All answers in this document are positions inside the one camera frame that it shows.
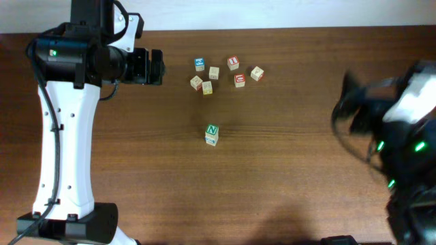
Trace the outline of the wooden block circle top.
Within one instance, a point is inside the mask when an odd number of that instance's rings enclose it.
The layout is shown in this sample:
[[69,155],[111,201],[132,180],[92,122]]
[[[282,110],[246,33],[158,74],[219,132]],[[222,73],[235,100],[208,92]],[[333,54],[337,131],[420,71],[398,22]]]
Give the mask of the wooden block circle top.
[[219,135],[219,127],[217,125],[209,124],[205,131],[206,137],[217,137]]

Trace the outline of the wooden block blue side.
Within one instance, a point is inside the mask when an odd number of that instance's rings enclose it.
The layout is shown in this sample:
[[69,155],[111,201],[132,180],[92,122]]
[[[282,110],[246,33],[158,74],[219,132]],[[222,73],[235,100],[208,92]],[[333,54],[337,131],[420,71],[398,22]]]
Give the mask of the wooden block blue side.
[[213,136],[206,135],[204,139],[205,139],[205,141],[206,141],[206,140],[210,140],[210,141],[211,141],[211,140],[214,140],[214,141],[217,142],[218,139],[219,139],[219,137],[218,137],[217,135],[213,135]]

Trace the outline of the wooden block red bottom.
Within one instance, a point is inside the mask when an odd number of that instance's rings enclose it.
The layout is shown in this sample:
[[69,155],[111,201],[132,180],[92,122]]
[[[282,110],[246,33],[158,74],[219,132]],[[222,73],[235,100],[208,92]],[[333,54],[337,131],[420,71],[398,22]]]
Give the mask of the wooden block red bottom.
[[211,140],[211,141],[210,140],[206,140],[206,143],[211,145],[211,146],[216,146],[217,145],[217,142],[214,141],[214,140]]

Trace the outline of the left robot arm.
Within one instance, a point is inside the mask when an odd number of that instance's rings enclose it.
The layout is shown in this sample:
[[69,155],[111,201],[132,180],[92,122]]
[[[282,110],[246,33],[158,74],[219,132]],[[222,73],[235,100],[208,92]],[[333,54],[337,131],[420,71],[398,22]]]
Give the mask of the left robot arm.
[[134,244],[114,203],[94,200],[91,142],[101,88],[159,86],[160,50],[137,48],[144,21],[119,1],[77,0],[69,22],[40,33],[26,49],[42,108],[42,165],[32,211],[17,219],[17,238],[61,244]]

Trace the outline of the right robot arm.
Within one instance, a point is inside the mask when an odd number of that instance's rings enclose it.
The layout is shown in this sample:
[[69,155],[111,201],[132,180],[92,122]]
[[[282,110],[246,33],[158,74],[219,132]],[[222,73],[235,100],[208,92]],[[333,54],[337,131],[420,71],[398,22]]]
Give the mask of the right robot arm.
[[351,155],[385,176],[388,223],[398,244],[435,243],[435,62],[361,85],[343,77],[331,128]]

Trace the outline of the wooden block butterfly left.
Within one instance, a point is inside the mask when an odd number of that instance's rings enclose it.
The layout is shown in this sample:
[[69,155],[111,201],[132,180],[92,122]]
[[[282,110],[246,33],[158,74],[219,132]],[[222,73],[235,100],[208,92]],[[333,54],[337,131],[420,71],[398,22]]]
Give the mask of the wooden block butterfly left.
[[203,80],[199,76],[194,76],[190,79],[190,85],[196,90],[199,91],[202,89]]

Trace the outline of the blue top wooden block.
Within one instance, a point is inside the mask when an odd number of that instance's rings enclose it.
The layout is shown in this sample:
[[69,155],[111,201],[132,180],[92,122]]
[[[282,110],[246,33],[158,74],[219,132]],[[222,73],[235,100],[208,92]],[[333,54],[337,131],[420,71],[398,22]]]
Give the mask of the blue top wooden block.
[[196,71],[204,71],[205,70],[205,60],[204,58],[196,58],[194,59],[194,65]]

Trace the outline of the yellow wooden block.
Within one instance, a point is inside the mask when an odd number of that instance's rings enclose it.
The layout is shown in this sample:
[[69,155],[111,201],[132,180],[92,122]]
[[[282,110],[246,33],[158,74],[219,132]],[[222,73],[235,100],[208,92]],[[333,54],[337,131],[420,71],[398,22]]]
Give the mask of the yellow wooden block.
[[211,81],[205,81],[202,83],[203,95],[211,95],[213,93],[213,85]]

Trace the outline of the plain wooden block top middle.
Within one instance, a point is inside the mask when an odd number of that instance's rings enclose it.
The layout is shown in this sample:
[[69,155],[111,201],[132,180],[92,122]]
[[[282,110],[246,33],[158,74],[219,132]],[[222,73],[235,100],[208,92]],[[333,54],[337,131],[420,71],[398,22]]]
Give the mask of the plain wooden block top middle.
[[209,78],[211,80],[218,80],[219,79],[219,68],[218,67],[210,67]]

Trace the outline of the red I wooden block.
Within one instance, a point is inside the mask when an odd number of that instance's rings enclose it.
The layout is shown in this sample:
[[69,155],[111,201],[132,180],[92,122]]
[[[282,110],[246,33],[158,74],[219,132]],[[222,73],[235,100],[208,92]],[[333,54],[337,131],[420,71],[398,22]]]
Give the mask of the red I wooden block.
[[233,71],[239,68],[240,62],[237,56],[231,56],[227,59],[227,64],[230,71]]

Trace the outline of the wooden block red side right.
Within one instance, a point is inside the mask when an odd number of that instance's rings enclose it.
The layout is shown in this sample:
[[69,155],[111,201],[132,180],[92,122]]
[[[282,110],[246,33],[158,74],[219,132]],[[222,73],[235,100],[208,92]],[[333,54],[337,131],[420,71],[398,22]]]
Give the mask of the wooden block red side right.
[[256,66],[251,71],[251,78],[253,78],[255,81],[260,81],[262,77],[264,76],[264,70],[260,67]]

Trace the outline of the red U wooden block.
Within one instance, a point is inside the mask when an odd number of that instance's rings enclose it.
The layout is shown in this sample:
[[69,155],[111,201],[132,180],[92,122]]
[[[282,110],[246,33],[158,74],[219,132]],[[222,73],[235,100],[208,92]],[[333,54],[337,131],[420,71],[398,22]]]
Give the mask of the red U wooden block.
[[245,82],[246,82],[246,79],[245,79],[245,75],[243,73],[234,75],[234,85],[236,88],[244,87]]

